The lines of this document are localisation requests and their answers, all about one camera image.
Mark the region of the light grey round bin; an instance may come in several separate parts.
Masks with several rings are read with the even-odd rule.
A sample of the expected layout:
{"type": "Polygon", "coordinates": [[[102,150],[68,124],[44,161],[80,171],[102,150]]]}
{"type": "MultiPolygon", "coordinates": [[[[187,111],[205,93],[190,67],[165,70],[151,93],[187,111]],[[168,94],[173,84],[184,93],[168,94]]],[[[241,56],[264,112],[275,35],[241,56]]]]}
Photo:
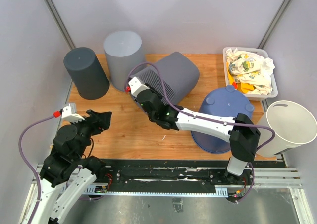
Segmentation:
{"type": "Polygon", "coordinates": [[[146,61],[141,37],[133,31],[116,31],[104,40],[104,52],[112,86],[123,92],[129,72],[146,61]]]}

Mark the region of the blue plastic bucket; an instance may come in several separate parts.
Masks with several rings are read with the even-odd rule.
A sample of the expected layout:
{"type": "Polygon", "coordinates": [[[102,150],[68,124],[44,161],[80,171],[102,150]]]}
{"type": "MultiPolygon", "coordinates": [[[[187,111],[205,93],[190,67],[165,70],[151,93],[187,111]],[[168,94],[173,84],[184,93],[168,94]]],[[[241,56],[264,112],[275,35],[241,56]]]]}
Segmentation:
{"type": "MultiPolygon", "coordinates": [[[[235,90],[231,85],[211,91],[203,100],[199,113],[221,117],[236,117],[239,113],[252,117],[254,106],[245,95],[235,90]]],[[[193,140],[203,150],[222,154],[230,151],[230,144],[203,133],[191,132],[193,140]]]]}

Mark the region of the white round bin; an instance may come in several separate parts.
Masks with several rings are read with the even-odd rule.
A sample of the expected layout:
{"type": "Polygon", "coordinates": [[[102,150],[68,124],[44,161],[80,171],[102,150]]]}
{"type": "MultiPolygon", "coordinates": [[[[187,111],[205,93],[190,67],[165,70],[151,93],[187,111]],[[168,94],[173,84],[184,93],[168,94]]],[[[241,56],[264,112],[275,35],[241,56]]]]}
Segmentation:
{"type": "Polygon", "coordinates": [[[292,101],[272,103],[257,123],[275,131],[275,138],[257,151],[273,157],[312,142],[317,137],[317,121],[302,105],[292,101]]]}

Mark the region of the grey mesh square bin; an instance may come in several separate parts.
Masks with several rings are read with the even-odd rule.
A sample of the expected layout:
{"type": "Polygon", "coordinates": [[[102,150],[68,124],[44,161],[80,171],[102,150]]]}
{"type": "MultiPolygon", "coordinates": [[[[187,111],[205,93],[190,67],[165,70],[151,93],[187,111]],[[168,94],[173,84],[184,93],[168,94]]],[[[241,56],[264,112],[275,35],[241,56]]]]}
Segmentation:
{"type": "Polygon", "coordinates": [[[163,80],[168,99],[175,105],[195,88],[200,77],[198,68],[180,52],[173,52],[154,65],[160,73],[157,73],[152,66],[141,66],[141,69],[133,73],[129,79],[138,77],[162,96],[164,94],[161,80],[163,80]]]}

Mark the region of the dark grey cylindrical bin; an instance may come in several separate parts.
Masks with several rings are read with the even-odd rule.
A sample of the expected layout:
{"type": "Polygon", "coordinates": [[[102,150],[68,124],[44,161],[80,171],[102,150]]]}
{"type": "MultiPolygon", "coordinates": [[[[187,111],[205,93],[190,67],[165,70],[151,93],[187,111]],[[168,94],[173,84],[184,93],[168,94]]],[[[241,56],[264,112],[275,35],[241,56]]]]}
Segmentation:
{"type": "Polygon", "coordinates": [[[63,63],[82,98],[96,100],[108,92],[109,80],[92,49],[75,48],[66,54],[63,63]]]}

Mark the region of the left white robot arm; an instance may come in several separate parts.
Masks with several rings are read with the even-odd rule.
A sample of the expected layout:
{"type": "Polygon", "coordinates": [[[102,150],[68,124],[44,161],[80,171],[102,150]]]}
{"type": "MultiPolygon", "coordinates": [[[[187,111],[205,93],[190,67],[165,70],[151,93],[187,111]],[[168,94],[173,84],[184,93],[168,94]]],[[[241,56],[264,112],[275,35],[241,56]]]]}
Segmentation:
{"type": "Polygon", "coordinates": [[[32,169],[37,183],[37,197],[26,215],[25,224],[61,224],[84,190],[93,182],[109,176],[105,162],[95,156],[83,158],[92,136],[108,130],[111,112],[86,111],[82,117],[64,108],[61,115],[69,125],[61,127],[40,172],[32,169]]]}

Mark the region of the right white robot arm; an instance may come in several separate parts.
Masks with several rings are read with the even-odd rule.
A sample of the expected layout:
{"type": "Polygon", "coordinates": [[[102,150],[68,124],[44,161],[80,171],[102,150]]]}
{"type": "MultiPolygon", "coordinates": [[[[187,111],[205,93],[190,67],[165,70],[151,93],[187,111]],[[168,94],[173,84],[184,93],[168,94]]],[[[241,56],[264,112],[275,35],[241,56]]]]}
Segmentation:
{"type": "Polygon", "coordinates": [[[224,178],[229,184],[242,179],[247,163],[254,160],[260,131],[244,114],[219,117],[191,111],[176,105],[166,105],[161,96],[149,88],[133,92],[135,101],[146,112],[149,121],[163,129],[187,130],[219,138],[230,144],[229,159],[224,178]]]}

